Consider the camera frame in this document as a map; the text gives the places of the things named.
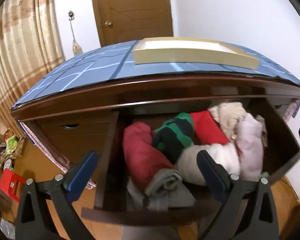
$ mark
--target wooden door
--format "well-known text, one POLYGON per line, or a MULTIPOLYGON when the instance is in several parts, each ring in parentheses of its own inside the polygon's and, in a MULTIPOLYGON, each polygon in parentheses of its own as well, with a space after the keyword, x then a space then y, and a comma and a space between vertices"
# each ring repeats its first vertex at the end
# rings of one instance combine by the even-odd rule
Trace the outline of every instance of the wooden door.
POLYGON ((173 36, 169 0, 93 0, 101 46, 173 36))

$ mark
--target green cloth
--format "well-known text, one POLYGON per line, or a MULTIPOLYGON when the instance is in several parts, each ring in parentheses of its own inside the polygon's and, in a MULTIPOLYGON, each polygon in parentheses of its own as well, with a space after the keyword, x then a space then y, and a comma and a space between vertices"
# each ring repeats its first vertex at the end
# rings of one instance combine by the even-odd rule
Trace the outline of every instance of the green cloth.
POLYGON ((175 164, 182 151, 193 144, 194 123, 189 114, 180 113, 165 121, 155 132, 152 145, 175 164))
POLYGON ((11 136, 7 141, 7 146, 6 146, 6 153, 11 154, 13 153, 18 145, 18 139, 16 136, 11 136))

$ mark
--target curtain fold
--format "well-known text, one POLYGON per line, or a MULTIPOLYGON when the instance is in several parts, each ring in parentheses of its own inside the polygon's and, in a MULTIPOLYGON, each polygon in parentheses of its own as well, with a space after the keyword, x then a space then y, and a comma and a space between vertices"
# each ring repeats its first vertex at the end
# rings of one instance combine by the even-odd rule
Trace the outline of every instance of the curtain fold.
POLYGON ((53 0, 5 0, 0 7, 0 134, 22 131, 12 105, 64 61, 53 0))

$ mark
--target wall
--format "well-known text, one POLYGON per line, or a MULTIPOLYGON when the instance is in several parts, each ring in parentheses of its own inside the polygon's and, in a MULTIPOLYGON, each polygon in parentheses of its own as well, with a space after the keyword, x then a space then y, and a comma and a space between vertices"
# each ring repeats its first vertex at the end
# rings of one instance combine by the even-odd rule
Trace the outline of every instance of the wall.
MULTIPOLYGON (((288 0, 173 0, 175 36, 246 46, 300 79, 300 17, 288 0)), ((300 143, 300 111, 289 127, 300 143)), ((300 197, 300 161, 287 174, 300 197)))
POLYGON ((68 12, 74 12, 72 26, 77 43, 83 52, 100 48, 92 0, 54 0, 61 45, 66 60, 72 58, 72 33, 68 12))

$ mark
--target curtain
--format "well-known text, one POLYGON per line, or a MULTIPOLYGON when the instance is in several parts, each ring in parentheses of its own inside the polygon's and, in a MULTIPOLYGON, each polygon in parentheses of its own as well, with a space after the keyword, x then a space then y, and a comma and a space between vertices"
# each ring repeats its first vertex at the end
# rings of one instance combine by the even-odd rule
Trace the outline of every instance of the curtain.
POLYGON ((0 134, 22 131, 12 105, 64 61, 53 0, 5 0, 0 7, 0 134))

